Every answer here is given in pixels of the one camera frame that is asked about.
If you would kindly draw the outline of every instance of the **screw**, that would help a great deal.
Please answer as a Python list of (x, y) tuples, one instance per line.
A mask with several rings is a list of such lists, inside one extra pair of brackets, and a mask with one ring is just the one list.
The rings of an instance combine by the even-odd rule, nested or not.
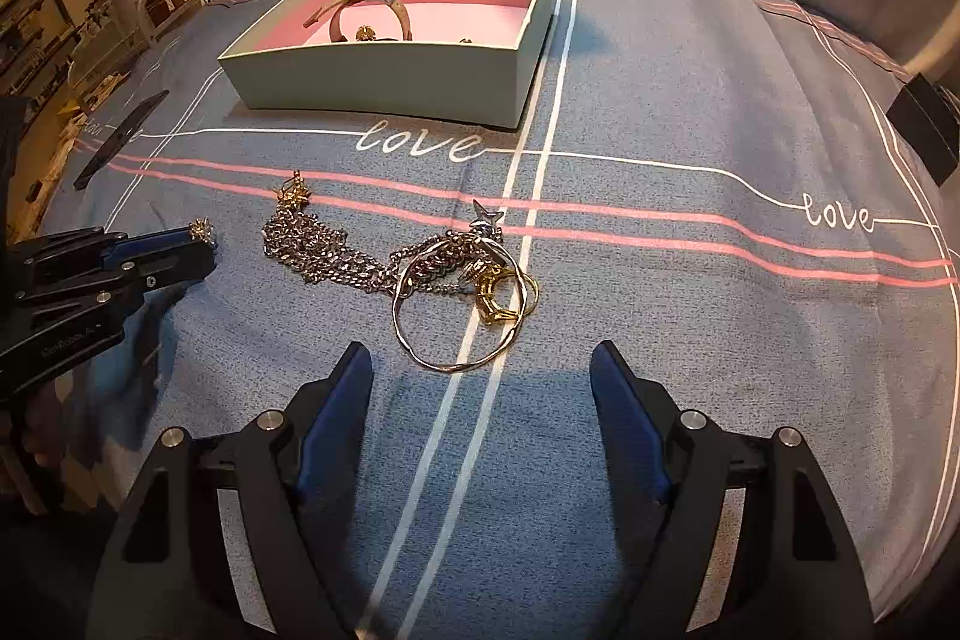
[(184, 430), (178, 426), (167, 429), (166, 432), (160, 434), (160, 442), (163, 443), (165, 448), (176, 448), (183, 441)]
[(784, 426), (776, 433), (776, 436), (779, 437), (781, 442), (788, 448), (796, 448), (800, 442), (803, 442), (803, 434), (800, 434), (800, 432), (790, 426)]
[(680, 413), (680, 423), (682, 423), (685, 428), (696, 432), (698, 429), (703, 429), (704, 426), (707, 426), (707, 416), (699, 410), (684, 410), (683, 413)]
[(264, 432), (280, 429), (283, 426), (283, 413), (280, 413), (279, 410), (267, 410), (266, 413), (257, 415), (256, 425), (261, 427)]

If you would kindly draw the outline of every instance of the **bedsheet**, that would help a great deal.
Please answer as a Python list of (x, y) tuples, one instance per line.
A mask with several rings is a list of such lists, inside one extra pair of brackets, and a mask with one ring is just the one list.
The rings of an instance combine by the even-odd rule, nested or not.
[[(216, 271), (163, 321), (152, 415), (133, 413), (126, 345), (75, 371), (68, 461), (92, 493), (114, 480), (118, 501), (167, 426), (205, 437), (282, 408), (358, 339), (376, 379), (343, 558), (323, 565), (342, 613), (370, 637), (586, 637), (622, 566), (587, 372), (611, 338), (682, 408), (803, 432), (877, 615), (923, 579), (960, 513), (960, 242), (883, 114), (908, 78), (898, 64), (791, 0), (557, 0), (517, 133), (251, 111), (216, 57), (277, 1), (217, 1), (146, 53), (47, 214), (47, 232), (131, 234), (209, 215), (219, 239)], [(73, 191), (160, 89), (140, 133)], [(306, 286), (264, 258), (272, 189), (293, 169), (309, 209), (380, 258), (470, 220), (474, 197), (504, 209), (544, 294), (504, 362), (420, 370), (385, 297)], [(436, 357), (495, 337), (456, 301), (404, 312)], [(245, 615), (268, 626), (235, 500), (223, 506)], [(730, 509), (725, 539), (736, 497)], [(698, 620), (721, 598), (705, 588)]]

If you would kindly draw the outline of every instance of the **white stripe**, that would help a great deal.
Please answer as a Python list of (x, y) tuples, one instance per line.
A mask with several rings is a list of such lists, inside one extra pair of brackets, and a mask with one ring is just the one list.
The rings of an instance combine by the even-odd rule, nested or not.
[[(554, 19), (557, 18), (557, 15), (560, 13), (560, 5), (562, 3), (563, 0), (556, 0), (553, 8)], [(514, 191), (514, 184), (515, 181), (517, 181), (517, 170), (520, 168), (520, 155), (527, 143), (530, 128), (533, 125), (534, 115), (536, 114), (536, 104), (538, 103), (539, 94), (544, 85), (544, 71), (546, 70), (546, 63), (549, 59), (550, 47), (551, 44), (553, 44), (555, 33), (556, 26), (551, 23), (549, 32), (547, 33), (546, 43), (544, 44), (544, 56), (541, 57), (541, 61), (536, 65), (536, 76), (530, 98), (527, 102), (527, 113), (523, 119), (522, 126), (520, 126), (520, 138), (517, 140), (517, 147), (512, 150), (512, 156), (514, 157), (510, 160), (510, 167), (507, 169), (507, 177), (503, 184), (503, 199), (510, 199)], [(464, 332), (464, 338), (460, 342), (460, 351), (457, 355), (458, 363), (465, 362), (469, 358), (478, 324), (477, 310), (474, 309), (470, 313), (469, 321), (467, 321), (467, 330)], [(373, 640), (373, 637), (368, 635), (370, 624), (373, 622), (373, 615), (376, 614), (376, 611), (380, 607), (383, 595), (387, 590), (387, 586), (390, 584), (390, 577), (392, 576), (394, 567), (397, 565), (397, 557), (400, 556), (400, 550), (403, 548), (407, 534), (410, 533), (410, 527), (416, 515), (416, 508), (419, 506), (419, 499), (421, 499), (421, 494), (424, 492), (426, 477), (430, 471), (433, 456), (437, 452), (437, 447), (440, 444), (440, 438), (443, 437), (443, 431), (446, 429), (446, 423), (448, 423), (450, 415), (450, 405), (452, 405), (453, 398), (457, 394), (462, 376), (462, 372), (450, 376), (446, 392), (443, 394), (443, 401), (440, 402), (440, 410), (437, 410), (437, 417), (434, 419), (433, 427), (430, 429), (430, 435), (426, 441), (426, 445), (424, 445), (424, 453), (421, 453), (421, 458), (416, 466), (416, 474), (410, 486), (410, 491), (407, 493), (407, 501), (400, 514), (400, 523), (397, 524), (397, 529), (394, 531), (394, 537), (390, 541), (390, 548), (387, 550), (387, 555), (380, 565), (380, 572), (377, 574), (376, 583), (373, 584), (373, 591), (371, 591), (370, 598), (367, 600), (367, 606), (364, 608), (363, 615), (360, 617), (360, 621), (356, 626), (355, 632), (359, 640), (365, 640), (365, 638)]]
[(135, 139), (166, 139), (192, 137), (196, 134), (330, 134), (333, 136), (362, 137), (363, 131), (331, 131), (326, 128), (198, 128), (176, 134), (137, 134)]
[[(549, 150), (553, 145), (554, 134), (557, 130), (557, 119), (560, 116), (560, 102), (563, 100), (563, 81), (565, 81), (566, 64), (568, 63), (570, 54), (570, 40), (573, 36), (574, 23), (576, 23), (577, 20), (577, 1), (578, 0), (570, 0), (570, 19), (566, 25), (563, 54), (560, 56), (557, 87), (553, 97), (553, 109), (550, 113), (550, 122), (547, 125), (546, 137), (544, 139), (544, 151), (548, 154), (541, 156), (541, 160), (539, 160), (536, 166), (532, 195), (532, 199), (534, 200), (541, 197), (541, 191), (544, 189), (544, 175), (546, 175)], [(526, 224), (532, 226), (535, 222), (536, 210), (529, 210), (527, 212)], [(531, 240), (532, 238), (529, 236), (524, 237), (520, 247), (520, 261), (518, 261), (518, 264), (524, 271), (526, 271), (527, 262), (530, 258)], [(517, 297), (512, 298), (512, 306), (518, 306)], [(416, 616), (419, 615), (421, 608), (424, 606), (424, 601), (430, 592), (430, 587), (433, 585), (437, 572), (440, 570), (440, 565), (443, 563), (446, 548), (450, 543), (453, 530), (456, 528), (461, 506), (464, 504), (464, 497), (467, 496), (467, 489), (469, 488), (470, 478), (473, 475), (473, 468), (476, 466), (477, 458), (480, 455), (480, 448), (483, 445), (484, 437), (487, 435), (487, 427), (488, 424), (490, 424), (490, 417), (493, 412), (493, 402), (496, 400), (496, 392), (500, 388), (500, 378), (503, 375), (503, 365), (505, 362), (505, 353), (498, 356), (493, 362), (490, 379), (487, 381), (487, 389), (484, 392), (483, 403), (480, 405), (480, 413), (477, 416), (477, 423), (473, 427), (473, 437), (470, 438), (470, 444), (469, 447), (467, 447), (467, 453), (464, 455), (464, 461), (460, 466), (460, 472), (457, 475), (457, 483), (454, 486), (450, 504), (446, 509), (445, 517), (443, 517), (443, 527), (440, 528), (440, 535), (437, 538), (437, 543), (434, 545), (430, 560), (427, 562), (424, 568), (424, 574), (416, 586), (416, 592), (410, 603), (410, 608), (407, 609), (407, 613), (403, 617), (403, 623), (397, 632), (397, 640), (407, 640), (410, 636), (410, 632), (413, 630), (414, 624), (416, 624)]]
[[(157, 155), (160, 154), (163, 148), (165, 148), (165, 146), (168, 145), (171, 138), (173, 138), (173, 134), (176, 133), (176, 131), (179, 131), (179, 129), (181, 129), (182, 127), (184, 127), (184, 124), (186, 123), (187, 119), (189, 119), (189, 116), (193, 113), (194, 109), (196, 109), (197, 106), (200, 104), (200, 101), (206, 95), (206, 92), (209, 90), (209, 87), (213, 84), (213, 81), (223, 72), (224, 70), (222, 68), (218, 68), (217, 71), (215, 71), (213, 74), (210, 74), (210, 76), (206, 78), (205, 82), (203, 83), (203, 87), (200, 88), (200, 92), (198, 92), (198, 94), (194, 97), (194, 100), (190, 102), (190, 105), (187, 107), (186, 111), (179, 119), (179, 122), (170, 130), (170, 133), (164, 138), (164, 140), (162, 140), (162, 142), (154, 148), (154, 151), (152, 151), (152, 153), (148, 156), (149, 158), (157, 157)], [(149, 161), (145, 161), (140, 166), (141, 170), (147, 170), (149, 167), (150, 167)], [(107, 225), (104, 226), (104, 231), (110, 230), (110, 226), (113, 225), (114, 220), (117, 219), (117, 215), (120, 214), (120, 211), (123, 209), (124, 205), (127, 203), (127, 199), (131, 197), (131, 195), (133, 194), (133, 191), (136, 189), (136, 186), (139, 185), (142, 179), (143, 179), (143, 175), (136, 175), (136, 177), (134, 177), (133, 180), (131, 180), (131, 183), (127, 186), (126, 191), (124, 191), (123, 196), (120, 197), (120, 200), (117, 202), (116, 207), (114, 207), (112, 213), (110, 213), (110, 217), (107, 220)]]
[[(812, 20), (810, 20), (809, 15), (806, 13), (806, 10), (803, 9), (802, 6), (800, 6), (800, 9), (803, 10), (803, 15), (805, 15), (805, 17), (808, 19), (808, 22), (812, 24)], [(867, 93), (866, 89), (863, 87), (863, 84), (857, 78), (856, 74), (853, 73), (853, 70), (843, 61), (842, 58), (838, 57), (837, 54), (833, 51), (833, 47), (830, 46), (829, 41), (827, 41), (826, 38), (821, 36), (817, 28), (814, 28), (813, 32), (814, 32), (814, 35), (817, 37), (817, 41), (821, 44), (821, 46), (827, 51), (830, 57), (832, 57), (832, 59), (836, 61), (840, 65), (840, 67), (843, 68), (843, 70), (846, 71), (846, 73), (848, 73), (853, 78), (853, 81), (856, 82), (856, 85), (860, 89), (860, 92), (862, 92), (863, 97), (866, 98), (867, 105), (870, 107), (870, 112), (874, 117), (874, 122), (875, 122), (875, 125), (877, 126), (877, 131), (880, 131), (880, 138), (882, 138), (883, 140), (883, 147), (886, 150), (887, 158), (890, 159), (890, 163), (893, 164), (894, 169), (896, 170), (896, 173), (899, 175), (899, 178), (901, 178), (901, 181), (904, 182), (904, 185), (906, 186), (907, 191), (910, 191), (910, 196), (913, 196), (913, 200), (914, 202), (916, 202), (917, 207), (920, 209), (920, 213), (923, 215), (923, 219), (926, 220), (926, 222), (929, 224), (930, 233), (933, 234), (933, 239), (934, 239), (934, 242), (936, 242), (937, 244), (937, 250), (940, 252), (940, 257), (943, 258), (945, 261), (944, 272), (947, 272), (947, 276), (949, 276), (949, 256), (947, 256), (947, 253), (944, 253), (944, 244), (946, 243), (944, 242), (944, 244), (941, 244), (940, 237), (937, 234), (937, 230), (933, 228), (933, 225), (935, 225), (935, 221), (933, 220), (933, 218), (935, 218), (935, 215), (933, 215), (933, 210), (931, 208), (930, 214), (928, 215), (928, 212), (925, 210), (925, 208), (923, 208), (923, 204), (920, 204), (920, 199), (918, 199), (916, 192), (913, 190), (913, 187), (910, 185), (909, 182), (907, 182), (907, 179), (904, 176), (904, 172), (901, 170), (901, 168), (898, 165), (896, 165), (896, 161), (894, 160), (893, 154), (890, 152), (890, 145), (888, 145), (887, 143), (886, 134), (883, 131), (883, 125), (880, 123), (880, 117), (877, 116), (877, 106), (875, 106), (875, 102), (872, 100), (872, 98), (870, 98), (870, 95)], [(904, 167), (906, 168), (906, 170), (910, 172), (911, 179), (913, 179), (914, 182), (916, 183), (917, 180), (913, 176), (913, 172), (912, 170), (910, 170), (910, 167), (906, 165), (906, 162), (904, 161), (904, 156), (901, 156), (901, 154), (899, 154), (899, 146), (896, 144), (896, 133), (894, 132), (893, 126), (891, 126), (890, 121), (889, 119), (887, 119), (886, 115), (883, 116), (883, 119), (886, 121), (886, 124), (891, 132), (891, 137), (894, 140), (894, 147), (896, 148), (896, 154), (898, 154), (898, 157), (899, 159), (901, 159), (901, 162), (904, 164)], [(917, 188), (923, 194), (923, 189), (920, 188), (920, 183), (917, 183)], [(929, 207), (929, 201), (928, 199), (926, 199), (926, 194), (923, 194), (923, 200), (926, 201), (926, 204), (928, 204), (928, 207)], [(911, 570), (910, 572), (910, 576), (914, 576), (916, 574), (916, 571), (920, 568), (920, 562), (923, 561), (923, 557), (926, 555), (926, 552), (928, 551), (931, 538), (933, 538), (934, 536), (933, 528), (936, 525), (937, 516), (940, 512), (940, 503), (941, 503), (941, 500), (943, 499), (944, 485), (947, 482), (947, 472), (949, 472), (950, 456), (952, 456), (952, 449), (953, 449), (953, 430), (956, 426), (957, 402), (958, 402), (958, 397), (960, 397), (960, 306), (958, 306), (956, 291), (954, 290), (952, 284), (950, 284), (949, 290), (950, 290), (950, 298), (952, 298), (953, 300), (953, 316), (954, 316), (954, 321), (956, 325), (956, 334), (957, 334), (956, 370), (955, 370), (954, 380), (953, 380), (953, 406), (952, 406), (952, 410), (950, 411), (950, 427), (949, 427), (949, 434), (947, 435), (947, 449), (946, 449), (946, 456), (944, 456), (944, 468), (943, 468), (942, 475), (940, 477), (940, 486), (937, 489), (937, 499), (933, 506), (933, 516), (930, 518), (930, 524), (929, 524), (928, 530), (926, 531), (925, 539), (923, 540), (923, 548), (920, 549), (920, 557), (917, 558), (917, 563), (914, 564), (913, 570)], [(956, 470), (954, 470), (953, 477), (954, 477), (954, 486), (955, 486)], [(953, 491), (950, 492), (950, 499), (952, 499), (952, 495), (953, 495)], [(944, 509), (944, 520), (946, 520), (948, 513), (949, 513), (949, 501), (947, 501), (947, 507)], [(938, 537), (940, 534), (940, 530), (942, 530), (942, 528), (943, 528), (943, 523), (941, 523), (939, 530), (937, 530)]]
[(757, 196), (760, 196), (761, 199), (769, 201), (771, 204), (776, 204), (778, 207), (785, 207), (788, 210), (803, 210), (803, 204), (788, 204), (785, 201), (780, 201), (779, 199), (774, 199), (773, 196), (767, 196), (763, 191), (752, 186), (748, 183), (743, 177), (735, 175), (733, 172), (727, 172), (725, 169), (717, 169), (717, 167), (695, 167), (685, 164), (669, 164), (664, 161), (646, 161), (643, 159), (637, 158), (618, 158), (613, 155), (592, 155), (590, 153), (572, 153), (572, 152), (559, 152), (559, 151), (548, 151), (546, 155), (556, 155), (563, 158), (590, 158), (595, 161), (616, 161), (621, 164), (637, 164), (642, 167), (657, 167), (658, 169), (676, 169), (683, 170), (684, 172), (713, 172), (714, 175), (723, 175), (723, 177), (730, 177), (732, 180), (736, 180), (741, 185), (748, 188)]

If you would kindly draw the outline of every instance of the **chain necklace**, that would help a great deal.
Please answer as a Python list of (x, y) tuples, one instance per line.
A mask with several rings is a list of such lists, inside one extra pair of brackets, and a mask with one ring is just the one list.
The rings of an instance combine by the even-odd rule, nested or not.
[[(520, 324), (539, 301), (536, 281), (520, 270), (503, 247), (497, 223), (502, 212), (490, 212), (473, 202), (477, 219), (469, 231), (449, 230), (390, 253), (389, 263), (347, 246), (347, 232), (334, 229), (315, 215), (304, 213), (310, 191), (299, 170), (277, 191), (277, 210), (263, 226), (263, 252), (299, 273), (306, 283), (330, 280), (365, 293), (383, 293), (394, 300), (394, 326), (400, 344), (421, 366), (458, 372), (483, 365), (496, 357), (517, 336)], [(401, 265), (407, 261), (405, 268)], [(461, 271), (456, 283), (440, 282)], [(514, 280), (520, 307), (508, 310), (496, 303), (493, 290), (500, 280)], [(532, 295), (527, 292), (530, 287)], [(512, 324), (490, 355), (462, 365), (435, 365), (421, 360), (400, 329), (400, 305), (415, 292), (436, 295), (472, 295), (480, 319), (488, 325)]]

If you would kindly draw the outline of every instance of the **black object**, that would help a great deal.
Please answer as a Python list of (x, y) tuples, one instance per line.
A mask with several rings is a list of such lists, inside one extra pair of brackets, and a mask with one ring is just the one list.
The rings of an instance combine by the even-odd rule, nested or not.
[[(736, 566), (721, 618), (697, 638), (872, 637), (853, 541), (813, 454), (795, 429), (729, 434), (681, 413), (663, 386), (637, 378), (611, 342), (593, 352), (590, 381), (614, 504), (631, 494), (661, 508), (644, 566), (605, 634), (680, 638), (707, 571), (724, 492), (746, 487)], [(227, 566), (218, 488), (239, 493), (253, 565), (281, 640), (347, 640), (299, 534), (304, 491), (320, 506), (355, 474), (373, 370), (352, 342), (325, 381), (303, 386), (236, 434), (194, 440), (167, 429), (121, 507), (94, 588), (88, 640), (270, 637), (240, 615)], [(638, 453), (653, 458), (637, 458)], [(323, 518), (313, 519), (323, 524)], [(637, 560), (640, 546), (627, 558)]]
[(126, 145), (126, 143), (130, 141), (131, 136), (136, 134), (152, 111), (157, 109), (157, 106), (160, 106), (160, 102), (169, 94), (170, 91), (157, 92), (157, 94), (153, 94), (149, 98), (144, 98), (136, 107), (133, 107), (133, 111), (131, 111), (131, 113), (126, 116), (126, 119), (116, 127), (116, 130), (109, 135), (107, 141), (100, 145), (93, 154), (93, 157), (86, 162), (83, 171), (80, 172), (77, 179), (73, 181), (73, 187), (77, 191), (83, 191), (90, 182), (90, 177), (93, 177), (93, 175), (96, 175), (97, 172), (102, 170), (102, 168), (112, 160), (113, 156), (123, 149), (123, 145)]
[(922, 74), (901, 88), (887, 119), (917, 151), (933, 181), (943, 185), (960, 158), (960, 126)]
[[(120, 509), (86, 638), (353, 638), (309, 560), (291, 498), (301, 472), (317, 478), (311, 490), (319, 492), (338, 490), (338, 470), (355, 472), (372, 385), (370, 354), (352, 342), (330, 376), (301, 386), (282, 413), (268, 410), (236, 434), (205, 439), (167, 429)], [(277, 635), (240, 614), (224, 551), (220, 488), (239, 495)]]
[(724, 432), (697, 410), (681, 413), (663, 386), (630, 372), (609, 341), (593, 351), (590, 384), (614, 507), (618, 494), (631, 489), (624, 476), (635, 461), (632, 453), (644, 445), (661, 453), (661, 463), (654, 459), (648, 467), (653, 474), (640, 482), (651, 500), (662, 501), (664, 523), (634, 593), (613, 620), (614, 637), (685, 636), (728, 488), (747, 491), (726, 600), (717, 621), (688, 636), (872, 637), (870, 600), (853, 540), (795, 429), (778, 429), (769, 439), (748, 437)]
[(41, 384), (123, 341), (124, 320), (142, 306), (144, 292), (203, 280), (214, 266), (213, 247), (189, 227), (132, 239), (88, 228), (7, 248), (0, 410), (8, 410), (11, 431), (3, 439), (46, 510), (59, 507), (62, 490), (23, 451), (27, 400)]

